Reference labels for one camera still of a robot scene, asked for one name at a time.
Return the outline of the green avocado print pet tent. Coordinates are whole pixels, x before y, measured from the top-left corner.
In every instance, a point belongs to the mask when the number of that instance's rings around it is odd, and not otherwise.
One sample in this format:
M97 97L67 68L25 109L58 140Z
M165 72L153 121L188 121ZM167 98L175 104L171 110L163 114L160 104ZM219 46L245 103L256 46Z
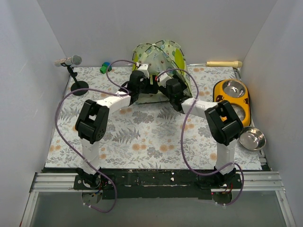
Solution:
M183 94L192 97L190 77L187 70L185 56L178 43L172 40L160 40L153 44L142 43L133 49L132 61L141 65L148 65L149 89L142 92L136 104L165 102L169 99L160 90L155 88L166 87L166 81L174 76L185 84Z

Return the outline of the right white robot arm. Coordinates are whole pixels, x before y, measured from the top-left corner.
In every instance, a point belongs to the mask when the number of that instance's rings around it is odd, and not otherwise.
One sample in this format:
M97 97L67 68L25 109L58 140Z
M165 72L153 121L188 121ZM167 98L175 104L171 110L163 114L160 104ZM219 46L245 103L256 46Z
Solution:
M220 188L227 187L236 173L234 153L235 144L243 129L242 121L239 119L230 102L205 102L196 97L189 97L184 94L185 84L176 78L161 81L156 78L159 90L169 99L172 107L182 114L185 119L181 129L181 153L186 166L193 173L199 176L213 178L215 184ZM186 160L183 147L184 130L189 115L205 118L210 133L217 142L217 160L214 171L203 174L194 170Z

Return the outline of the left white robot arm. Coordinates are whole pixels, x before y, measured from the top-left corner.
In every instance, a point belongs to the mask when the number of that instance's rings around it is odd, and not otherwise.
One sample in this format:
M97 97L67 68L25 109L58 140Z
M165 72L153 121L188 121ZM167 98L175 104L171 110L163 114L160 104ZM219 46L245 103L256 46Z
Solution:
M77 168L76 172L86 187L96 189L101 183L101 178L97 173L100 169L99 142L106 133L109 115L132 105L140 94L158 93L158 88L155 74L146 77L142 71L134 70L129 80L121 85L114 96L99 101L85 101L75 129L78 132L84 156L82 167Z

